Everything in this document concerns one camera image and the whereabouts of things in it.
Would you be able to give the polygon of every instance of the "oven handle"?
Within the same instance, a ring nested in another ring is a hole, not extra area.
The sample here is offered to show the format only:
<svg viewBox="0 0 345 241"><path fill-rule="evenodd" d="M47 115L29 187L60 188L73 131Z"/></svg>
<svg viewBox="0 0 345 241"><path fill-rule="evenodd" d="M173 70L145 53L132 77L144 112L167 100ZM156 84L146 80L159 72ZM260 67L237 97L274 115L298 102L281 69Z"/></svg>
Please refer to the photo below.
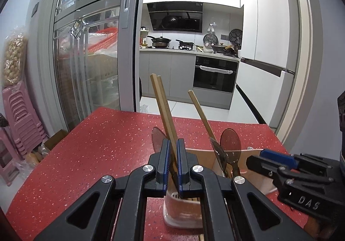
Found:
<svg viewBox="0 0 345 241"><path fill-rule="evenodd" d="M211 68L211 67L206 67L206 66L196 66L196 67L199 67L201 70L204 70L207 72L214 72L214 73L221 73L221 74L232 74L233 73L233 70L223 70L223 69Z"/></svg>

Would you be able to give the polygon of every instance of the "sliding glass door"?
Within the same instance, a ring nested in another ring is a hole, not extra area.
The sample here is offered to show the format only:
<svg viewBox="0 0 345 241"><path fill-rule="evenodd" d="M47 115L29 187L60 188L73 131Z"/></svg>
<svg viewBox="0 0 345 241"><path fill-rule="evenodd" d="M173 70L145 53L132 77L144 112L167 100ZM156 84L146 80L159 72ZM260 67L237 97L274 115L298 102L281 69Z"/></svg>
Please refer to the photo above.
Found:
<svg viewBox="0 0 345 241"><path fill-rule="evenodd" d="M135 111L137 0L58 0L54 72L72 130L98 107Z"/></svg>

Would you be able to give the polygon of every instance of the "wooden chopstick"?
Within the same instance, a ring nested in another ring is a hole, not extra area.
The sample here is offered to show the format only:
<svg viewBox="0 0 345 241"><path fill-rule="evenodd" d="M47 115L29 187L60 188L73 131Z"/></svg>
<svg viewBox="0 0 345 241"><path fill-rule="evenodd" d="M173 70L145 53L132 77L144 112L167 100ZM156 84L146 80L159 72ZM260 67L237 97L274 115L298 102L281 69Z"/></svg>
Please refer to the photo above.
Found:
<svg viewBox="0 0 345 241"><path fill-rule="evenodd" d="M168 136L168 138L171 142L171 146L172 146L172 149L174 151L175 158L177 159L175 133L173 133L173 129L175 129L175 127L174 127L174 123L172 122L172 119L171 119L171 121L169 121L168 112L167 112L167 111L170 112L170 109L169 109L169 106L168 106L168 110L166 109L166 105L165 105L164 98L163 98L163 93L161 90L161 86L159 85L159 80L158 80L157 75L151 74L150 77L151 77L152 87L154 89L155 96L157 99L157 104L158 104L160 116L162 118L165 134L166 134L166 136Z"/></svg>
<svg viewBox="0 0 345 241"><path fill-rule="evenodd" d="M194 91L188 90L188 94L189 94L191 100L193 101L193 104L194 104L196 110L198 111L198 114L199 114L199 116L200 116L200 118L201 118L201 120L202 120L202 122L203 122L203 124L204 124L204 126L206 128L206 130L207 130L208 136L210 136L211 138L217 140L216 136L213 133L213 130L212 130L210 124L208 123L208 120L207 120L207 118L206 118L206 116L204 114L204 111L202 110L202 108L200 106L200 103L199 103L198 99L196 98L196 96L194 94Z"/></svg>
<svg viewBox="0 0 345 241"><path fill-rule="evenodd" d="M174 125L174 122L173 122L173 117L171 115L171 111L170 111L169 103L168 103L168 100L167 100L167 96L165 94L165 90L164 90L164 87L163 87L162 77L158 76L157 79L158 79L158 84L159 84L159 87L160 87L160 91L162 92L162 99L163 99L163 103L164 103L164 106L165 106L165 110L167 112L168 122L170 124L172 136L174 138L173 140L174 140L174 142L176 144L176 142L178 140L177 132L176 132L176 128L175 128L175 125Z"/></svg>

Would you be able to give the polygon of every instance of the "gray lower cabinet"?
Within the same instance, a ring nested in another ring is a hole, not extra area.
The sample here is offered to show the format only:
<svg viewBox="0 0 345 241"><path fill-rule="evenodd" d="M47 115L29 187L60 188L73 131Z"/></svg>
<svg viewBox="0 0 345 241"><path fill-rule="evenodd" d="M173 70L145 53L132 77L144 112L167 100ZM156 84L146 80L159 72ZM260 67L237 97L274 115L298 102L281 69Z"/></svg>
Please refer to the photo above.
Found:
<svg viewBox="0 0 345 241"><path fill-rule="evenodd" d="M171 97L190 99L188 90L193 89L194 70L195 55L183 53L173 54L170 74Z"/></svg>
<svg viewBox="0 0 345 241"><path fill-rule="evenodd" d="M149 84L150 84L149 62L150 62L150 54L148 52L141 51L139 54L139 77L141 80L141 87L143 89L144 96L149 93Z"/></svg>
<svg viewBox="0 0 345 241"><path fill-rule="evenodd" d="M162 77L164 91L168 95L170 91L171 52L149 52L149 75L157 74ZM151 80L149 80L149 93L154 94Z"/></svg>
<svg viewBox="0 0 345 241"><path fill-rule="evenodd" d="M227 110L230 108L232 93L203 88L193 88L193 91L200 105Z"/></svg>

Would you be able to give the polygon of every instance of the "speckled red table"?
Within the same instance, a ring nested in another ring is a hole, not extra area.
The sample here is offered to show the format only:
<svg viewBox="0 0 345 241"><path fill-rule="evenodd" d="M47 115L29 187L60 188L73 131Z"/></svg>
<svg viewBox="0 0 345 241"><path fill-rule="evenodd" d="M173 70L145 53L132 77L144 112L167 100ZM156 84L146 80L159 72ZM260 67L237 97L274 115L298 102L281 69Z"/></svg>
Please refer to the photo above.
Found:
<svg viewBox="0 0 345 241"><path fill-rule="evenodd" d="M212 149L201 120L174 118L178 136L186 146ZM243 148L269 148L286 152L267 125L210 121L219 139L224 129L233 128ZM67 209L102 175L128 175L147 163L154 153L151 130L163 130L159 115L99 108L62 140L32 172L16 194L7 218L23 241L31 241ZM269 198L303 226L307 217ZM200 231L169 228L163 221L163 199L149 199L145 221L146 241L198 240Z"/></svg>

